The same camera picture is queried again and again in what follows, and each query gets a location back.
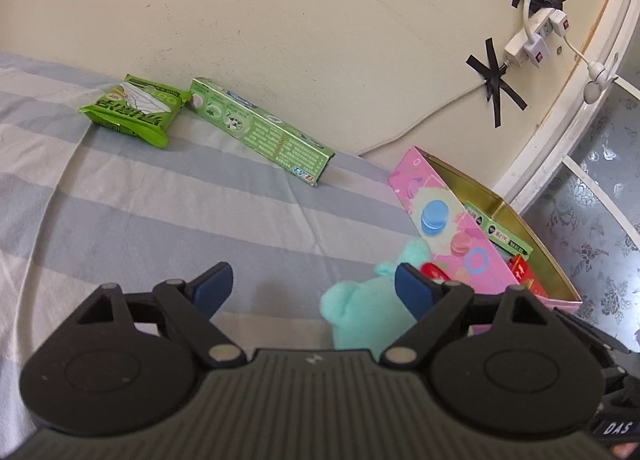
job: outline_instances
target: gray stripe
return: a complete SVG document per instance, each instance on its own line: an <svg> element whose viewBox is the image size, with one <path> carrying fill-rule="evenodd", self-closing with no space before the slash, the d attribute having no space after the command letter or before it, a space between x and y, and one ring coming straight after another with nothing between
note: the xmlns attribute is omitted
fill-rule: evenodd
<svg viewBox="0 0 640 460"><path fill-rule="evenodd" d="M0 91L0 123L78 143L90 120L76 110L28 96Z"/></svg>
<svg viewBox="0 0 640 460"><path fill-rule="evenodd" d="M28 59L4 52L0 52L0 68L16 68L27 74L53 78L54 80L68 82L68 84L75 84L76 86L82 86L90 90L106 88L119 82L119 80L106 77L105 75L94 74L86 70L78 70L65 66L64 64L58 64L57 62L36 61L35 59Z"/></svg>
<svg viewBox="0 0 640 460"><path fill-rule="evenodd" d="M0 248L28 259L38 234L47 201L53 190L0 173Z"/></svg>
<svg viewBox="0 0 640 460"><path fill-rule="evenodd" d="M25 257L51 189L4 176L9 178L0 189L10 184L11 194L3 193L3 206L13 217L0 218L0 249ZM352 242L369 244L357 234ZM34 261L86 283L116 281L127 291L148 291L168 277L193 279L228 261L236 283L225 311L309 319L320 318L320 296L332 284L365 281L373 274L367 263L187 229L57 192Z"/></svg>
<svg viewBox="0 0 640 460"><path fill-rule="evenodd" d="M10 123L34 133L78 143L89 120L62 104L0 92L0 123ZM213 126L205 127L212 130L212 136L226 136L216 132ZM160 167L206 183L299 204L400 234L418 236L411 218L398 207L327 184L321 183L317 188L312 188L283 169L183 138L173 137L169 146L160 151L143 141L132 140L108 129L95 129L89 133L84 144L107 154ZM359 160L347 155L342 155L340 159L347 164ZM363 168L384 173L365 161L358 162L358 166L361 164L364 164Z"/></svg>
<svg viewBox="0 0 640 460"><path fill-rule="evenodd" d="M18 390L20 367L0 358L0 457L13 452L35 430Z"/></svg>
<svg viewBox="0 0 640 460"><path fill-rule="evenodd" d="M389 171L386 171L374 164L367 162L359 156L353 156L347 153L335 152L332 163L342 169L354 172L360 176L364 176L381 184L388 185Z"/></svg>

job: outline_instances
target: teal plush toy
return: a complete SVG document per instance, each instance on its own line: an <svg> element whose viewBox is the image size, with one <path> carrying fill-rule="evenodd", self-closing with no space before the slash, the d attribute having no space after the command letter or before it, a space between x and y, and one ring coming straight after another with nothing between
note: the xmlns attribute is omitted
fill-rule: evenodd
<svg viewBox="0 0 640 460"><path fill-rule="evenodd" d="M400 263L420 268L431 261L423 239L404 247L396 263L380 263L376 277L364 283L341 281L320 300L320 313L334 327L337 350L369 349L377 359L383 350L415 324L414 317L396 296L394 275Z"/></svg>

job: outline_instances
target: green toothpaste box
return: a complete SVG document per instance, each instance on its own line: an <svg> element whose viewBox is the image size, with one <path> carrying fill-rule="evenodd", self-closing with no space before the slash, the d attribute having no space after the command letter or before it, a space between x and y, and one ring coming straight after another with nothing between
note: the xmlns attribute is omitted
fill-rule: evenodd
<svg viewBox="0 0 640 460"><path fill-rule="evenodd" d="M194 78L190 109L309 185L335 153L268 111L208 78Z"/></svg>
<svg viewBox="0 0 640 460"><path fill-rule="evenodd" d="M527 245L519 237L511 234L499 223L493 221L487 214L478 209L471 202L465 202L465 209L476 221L478 226L487 235L492 243L495 243L501 249L506 250L511 255L522 255L525 261L529 259L533 249Z"/></svg>

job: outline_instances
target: white power strip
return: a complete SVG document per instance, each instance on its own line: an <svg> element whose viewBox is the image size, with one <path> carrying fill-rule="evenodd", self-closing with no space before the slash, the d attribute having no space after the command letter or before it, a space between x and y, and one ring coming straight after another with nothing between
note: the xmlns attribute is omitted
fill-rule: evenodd
<svg viewBox="0 0 640 460"><path fill-rule="evenodd" d="M542 39L553 32L554 27L549 18L555 10L555 8L542 8L533 14L533 17L530 19L531 31L540 35ZM504 47L507 59L519 66L522 66L525 62L529 62L529 56L527 56L524 50L524 45L526 45L528 41L527 34L523 28L509 41L508 45Z"/></svg>

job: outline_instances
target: red package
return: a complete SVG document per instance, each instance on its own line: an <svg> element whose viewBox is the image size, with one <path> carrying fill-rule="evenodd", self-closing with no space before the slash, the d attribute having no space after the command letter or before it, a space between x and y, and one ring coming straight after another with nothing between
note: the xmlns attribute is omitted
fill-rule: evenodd
<svg viewBox="0 0 640 460"><path fill-rule="evenodd" d="M529 265L527 265L527 262L524 261L521 255L515 255L509 260L509 269L516 280L518 280L518 283L526 286L532 294L548 299L549 296L545 289L542 288L540 281L538 281L538 278L533 274Z"/></svg>
<svg viewBox="0 0 640 460"><path fill-rule="evenodd" d="M422 265L420 267L420 272L429 279L439 279L441 281L451 280L451 278L447 274L445 274L439 266L433 265L433 263L425 263L424 265Z"/></svg>

